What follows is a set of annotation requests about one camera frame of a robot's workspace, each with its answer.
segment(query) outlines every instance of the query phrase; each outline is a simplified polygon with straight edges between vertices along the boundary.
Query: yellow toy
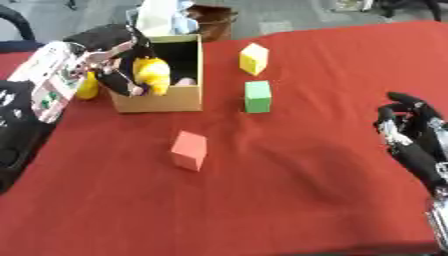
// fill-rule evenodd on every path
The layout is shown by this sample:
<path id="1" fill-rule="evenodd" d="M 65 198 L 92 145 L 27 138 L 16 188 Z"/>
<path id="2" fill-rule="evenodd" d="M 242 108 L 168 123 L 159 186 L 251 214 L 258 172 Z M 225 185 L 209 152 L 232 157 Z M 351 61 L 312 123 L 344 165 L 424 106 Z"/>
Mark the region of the yellow toy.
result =
<path id="1" fill-rule="evenodd" d="M 132 67 L 137 84 L 146 83 L 154 95 L 165 95 L 170 86 L 170 67 L 159 58 L 137 58 Z"/>
<path id="2" fill-rule="evenodd" d="M 252 43 L 240 53 L 240 68 L 257 76 L 268 65 L 268 54 L 268 49 Z"/>
<path id="3" fill-rule="evenodd" d="M 76 98 L 90 100 L 98 95 L 99 82 L 95 78 L 94 72 L 87 72 L 86 80 L 76 91 Z"/>

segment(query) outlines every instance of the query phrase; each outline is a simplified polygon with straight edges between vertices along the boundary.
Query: pink block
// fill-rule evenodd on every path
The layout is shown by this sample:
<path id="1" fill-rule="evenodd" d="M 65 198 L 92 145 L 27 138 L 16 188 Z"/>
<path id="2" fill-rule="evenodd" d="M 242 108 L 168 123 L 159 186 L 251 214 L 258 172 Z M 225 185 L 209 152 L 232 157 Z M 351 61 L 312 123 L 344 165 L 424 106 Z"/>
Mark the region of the pink block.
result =
<path id="1" fill-rule="evenodd" d="M 176 165 L 199 171 L 207 154 L 207 139 L 201 135 L 181 131 L 171 153 Z"/>

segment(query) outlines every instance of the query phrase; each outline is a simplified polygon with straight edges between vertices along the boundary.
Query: yellow block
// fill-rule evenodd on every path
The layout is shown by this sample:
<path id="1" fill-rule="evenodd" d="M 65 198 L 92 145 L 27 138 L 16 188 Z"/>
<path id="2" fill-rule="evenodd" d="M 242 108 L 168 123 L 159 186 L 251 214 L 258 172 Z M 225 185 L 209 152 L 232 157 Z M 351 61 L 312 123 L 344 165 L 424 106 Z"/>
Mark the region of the yellow block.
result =
<path id="1" fill-rule="evenodd" d="M 240 68 L 254 76 L 268 65 L 269 50 L 255 43 L 240 52 Z"/>
<path id="2" fill-rule="evenodd" d="M 76 98 L 81 100 L 90 100 L 98 95 L 98 81 L 94 72 L 87 72 L 87 78 L 76 91 Z"/>

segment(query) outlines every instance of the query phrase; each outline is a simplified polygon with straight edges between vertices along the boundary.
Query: table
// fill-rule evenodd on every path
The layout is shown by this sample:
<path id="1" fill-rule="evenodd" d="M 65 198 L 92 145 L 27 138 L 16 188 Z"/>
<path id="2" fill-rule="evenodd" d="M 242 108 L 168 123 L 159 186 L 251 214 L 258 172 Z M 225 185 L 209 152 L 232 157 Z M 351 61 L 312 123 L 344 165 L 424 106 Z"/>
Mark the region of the table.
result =
<path id="1" fill-rule="evenodd" d="M 268 68 L 238 69 L 250 42 Z M 120 115 L 107 94 L 73 102 L 0 197 L 1 255 L 266 255 L 435 250 L 428 194 L 372 127 L 385 92 L 448 113 L 448 29 L 411 22 L 286 32 L 204 45 L 204 111 Z M 270 114 L 242 112 L 269 80 Z M 168 154 L 208 138 L 200 173 Z"/>

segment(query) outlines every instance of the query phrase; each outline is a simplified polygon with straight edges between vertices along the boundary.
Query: open cardboard box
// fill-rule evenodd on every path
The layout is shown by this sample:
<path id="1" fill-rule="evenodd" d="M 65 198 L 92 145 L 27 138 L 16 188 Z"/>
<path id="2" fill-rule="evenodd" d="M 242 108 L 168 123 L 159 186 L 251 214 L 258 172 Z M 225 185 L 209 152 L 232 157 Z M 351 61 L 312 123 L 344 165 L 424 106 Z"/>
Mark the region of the open cardboard box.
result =
<path id="1" fill-rule="evenodd" d="M 202 42 L 201 36 L 178 35 L 151 38 L 157 57 L 171 68 L 171 86 L 165 96 L 126 97 L 109 90 L 112 102 L 120 113 L 173 112 L 202 110 Z M 132 61 L 122 60 L 120 70 L 132 77 Z M 184 77 L 193 78 L 197 85 L 174 85 Z"/>

